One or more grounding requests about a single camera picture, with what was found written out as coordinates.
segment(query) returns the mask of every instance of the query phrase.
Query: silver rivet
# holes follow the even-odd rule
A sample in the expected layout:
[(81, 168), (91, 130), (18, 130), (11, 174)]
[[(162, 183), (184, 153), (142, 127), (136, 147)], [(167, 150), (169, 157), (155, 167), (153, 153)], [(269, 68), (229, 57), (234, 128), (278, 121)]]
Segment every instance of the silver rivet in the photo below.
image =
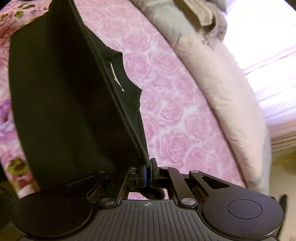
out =
[(101, 204), (106, 205), (106, 206), (112, 205), (114, 203), (115, 203), (115, 201), (112, 198), (103, 198), (103, 199), (101, 199)]
[(183, 203), (184, 205), (188, 205), (188, 206), (195, 204), (195, 202), (196, 201), (193, 198), (189, 198), (189, 197), (183, 198), (181, 201), (181, 203)]

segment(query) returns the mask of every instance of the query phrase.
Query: round black knob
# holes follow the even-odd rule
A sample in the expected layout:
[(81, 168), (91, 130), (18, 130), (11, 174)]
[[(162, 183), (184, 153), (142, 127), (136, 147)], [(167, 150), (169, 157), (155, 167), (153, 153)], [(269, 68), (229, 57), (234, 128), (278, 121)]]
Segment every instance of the round black knob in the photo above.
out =
[(29, 237), (56, 239), (78, 231), (89, 221), (91, 214), (91, 204), (85, 198), (31, 194), (15, 204), (12, 220)]
[(237, 218), (253, 219), (262, 213), (262, 207), (255, 201), (239, 199), (228, 204), (228, 211)]
[(202, 215), (218, 233), (246, 240), (270, 236), (283, 221), (277, 201), (241, 187), (213, 191), (203, 205)]

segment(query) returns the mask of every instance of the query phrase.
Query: crosshair symbol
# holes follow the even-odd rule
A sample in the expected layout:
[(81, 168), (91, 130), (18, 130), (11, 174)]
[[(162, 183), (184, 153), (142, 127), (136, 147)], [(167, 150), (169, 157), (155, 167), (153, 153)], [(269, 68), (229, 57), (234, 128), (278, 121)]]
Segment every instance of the crosshair symbol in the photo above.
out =
[(150, 202), (146, 202), (146, 203), (144, 203), (144, 205), (145, 205), (146, 207), (150, 207), (150, 206), (153, 205), (153, 204), (150, 203)]

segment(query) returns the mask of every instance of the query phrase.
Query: black fabric panel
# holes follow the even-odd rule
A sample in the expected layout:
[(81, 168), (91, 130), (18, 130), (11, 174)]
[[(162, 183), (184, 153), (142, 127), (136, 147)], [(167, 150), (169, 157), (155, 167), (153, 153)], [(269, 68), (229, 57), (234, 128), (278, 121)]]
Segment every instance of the black fabric panel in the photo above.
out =
[[(124, 81), (121, 53), (99, 42), (70, 0), (53, 0), (48, 13), (12, 36), (14, 118), (41, 188), (100, 169), (149, 165), (139, 123), (141, 90)], [(126, 95), (116, 90), (108, 61), (123, 76)]]

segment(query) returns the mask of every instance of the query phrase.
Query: floral fabric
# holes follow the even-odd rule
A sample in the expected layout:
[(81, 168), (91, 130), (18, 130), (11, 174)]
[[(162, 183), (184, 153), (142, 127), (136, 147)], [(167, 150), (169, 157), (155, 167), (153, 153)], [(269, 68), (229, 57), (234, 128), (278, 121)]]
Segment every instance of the floral fabric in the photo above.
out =
[[(128, 0), (75, 3), (84, 23), (107, 46), (123, 53), (128, 77), (143, 90), (140, 111), (149, 156), (155, 157), (159, 166), (175, 167), (182, 173), (198, 169), (244, 186), (205, 97), (146, 17)], [(50, 0), (12, 0), (0, 11), (0, 159), (19, 197), (39, 188), (13, 120), (8, 82), (9, 40), (17, 29), (44, 14), (49, 4)]]

